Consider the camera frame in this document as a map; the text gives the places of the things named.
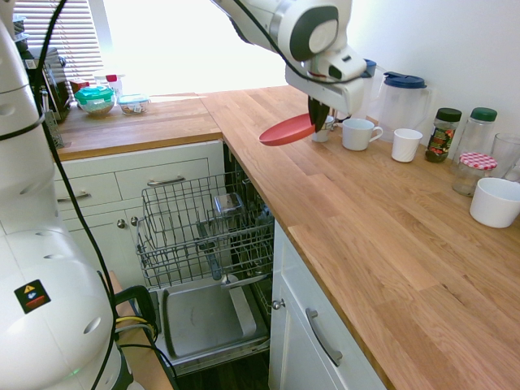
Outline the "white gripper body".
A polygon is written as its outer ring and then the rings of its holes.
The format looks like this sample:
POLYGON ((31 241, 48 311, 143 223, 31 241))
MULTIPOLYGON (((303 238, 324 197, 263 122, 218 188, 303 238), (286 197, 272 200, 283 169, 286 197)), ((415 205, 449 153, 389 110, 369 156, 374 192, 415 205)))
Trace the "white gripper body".
POLYGON ((285 80, 292 87, 343 114, 355 114, 362 108, 364 81, 362 78, 345 84, 320 84, 304 80, 289 67, 285 68, 285 80))

